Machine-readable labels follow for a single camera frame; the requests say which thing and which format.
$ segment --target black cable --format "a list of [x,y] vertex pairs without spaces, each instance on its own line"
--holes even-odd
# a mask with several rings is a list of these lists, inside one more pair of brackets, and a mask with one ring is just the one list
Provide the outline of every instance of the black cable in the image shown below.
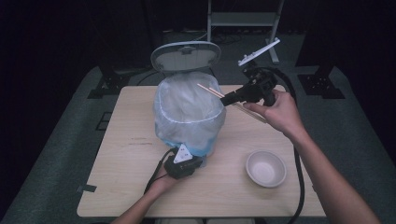
[[158,72],[156,71],[156,72],[153,72],[153,73],[150,73],[150,74],[146,75],[145,77],[143,77],[142,79],[140,79],[140,80],[136,83],[136,86],[139,86],[140,83],[142,83],[144,80],[146,80],[146,78],[151,77],[152,75],[155,75],[155,74],[157,74],[157,73],[158,73]]
[[212,69],[211,67],[209,67],[209,70],[210,70],[210,72],[212,73],[212,76],[215,77],[215,78],[217,78],[216,75],[215,75],[215,73],[213,72],[213,69]]
[[221,43],[221,45],[231,45],[233,43],[239,42],[242,40],[242,35],[226,35],[225,40]]
[[[285,82],[286,86],[289,89],[291,97],[294,98],[295,104],[297,105],[296,91],[293,88],[293,85],[291,84],[290,79],[276,68],[271,68],[271,67],[261,67],[261,68],[269,70],[270,72],[274,73],[275,75],[277,75],[280,79],[282,79]],[[295,147],[293,147],[293,150],[294,150],[294,160],[295,160],[296,169],[297,169],[297,176],[298,176],[298,180],[300,183],[300,200],[299,200],[297,209],[296,209],[294,215],[289,220],[288,224],[293,223],[301,214],[301,211],[303,210],[303,207],[304,207],[304,198],[305,198],[305,184],[304,184],[303,170],[302,170],[301,162],[300,162],[300,155]]]
[[151,185],[152,185],[152,183],[154,183],[154,181],[156,181],[156,180],[158,180],[159,178],[162,178],[162,177],[164,177],[164,176],[167,175],[167,174],[166,174],[166,175],[162,175],[162,176],[160,176],[160,177],[156,177],[157,174],[158,174],[158,172],[159,172],[160,169],[161,169],[161,166],[163,166],[163,161],[165,160],[166,156],[167,156],[170,152],[173,152],[174,154],[176,154],[176,153],[177,153],[177,147],[174,147],[174,148],[169,149],[167,152],[165,152],[165,154],[163,155],[163,158],[162,158],[160,161],[158,161],[158,165],[157,165],[157,167],[155,168],[155,171],[154,171],[154,173],[152,174],[151,178],[149,179],[148,184],[146,185],[144,194],[146,194],[146,192],[149,190],[149,187],[151,187]]

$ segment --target wooden table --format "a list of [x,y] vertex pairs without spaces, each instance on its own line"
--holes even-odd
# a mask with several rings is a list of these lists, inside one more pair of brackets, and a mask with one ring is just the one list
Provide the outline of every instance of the wooden table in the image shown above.
[[[229,92],[239,87],[221,89]],[[156,89],[122,89],[87,183],[97,188],[95,192],[83,192],[79,216],[117,217],[142,196],[158,161],[169,149],[154,132],[152,105]],[[281,186],[263,188],[248,177],[246,160],[256,150],[274,152],[284,160],[288,174]],[[323,217],[304,167],[303,171],[306,193],[301,216]],[[289,139],[270,125],[228,106],[207,166],[166,192],[151,206],[147,217],[290,217],[299,196]]]

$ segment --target dark background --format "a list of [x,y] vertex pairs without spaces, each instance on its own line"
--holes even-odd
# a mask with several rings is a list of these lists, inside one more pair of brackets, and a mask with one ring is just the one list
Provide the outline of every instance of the dark background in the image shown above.
[[[225,0],[214,1],[213,10],[265,11],[276,5]],[[286,1],[278,29],[306,33],[297,65],[332,60],[344,72],[394,161],[395,8],[390,0]],[[0,0],[0,217],[93,67],[150,66],[162,30],[203,30],[206,12],[202,0]]]

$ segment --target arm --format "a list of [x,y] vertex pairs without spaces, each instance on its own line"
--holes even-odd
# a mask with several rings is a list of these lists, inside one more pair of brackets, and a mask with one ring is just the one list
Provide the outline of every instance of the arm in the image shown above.
[[[163,176],[166,171],[162,167],[157,176]],[[178,180],[169,175],[160,177],[152,183],[149,190],[144,194],[134,205],[126,210],[121,216],[117,217],[112,224],[138,224],[142,221],[143,217],[149,208],[161,197],[166,191],[172,188]]]
[[293,98],[274,91],[273,106],[244,104],[259,113],[294,144],[312,180],[323,210],[331,223],[379,223],[379,219],[359,193],[332,166],[307,133]]

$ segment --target black tape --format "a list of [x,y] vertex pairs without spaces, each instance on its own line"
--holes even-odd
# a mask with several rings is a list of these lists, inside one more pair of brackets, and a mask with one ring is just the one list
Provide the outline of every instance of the black tape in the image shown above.
[[94,193],[96,191],[96,186],[92,186],[92,185],[78,186],[77,192],[82,193],[83,191]]

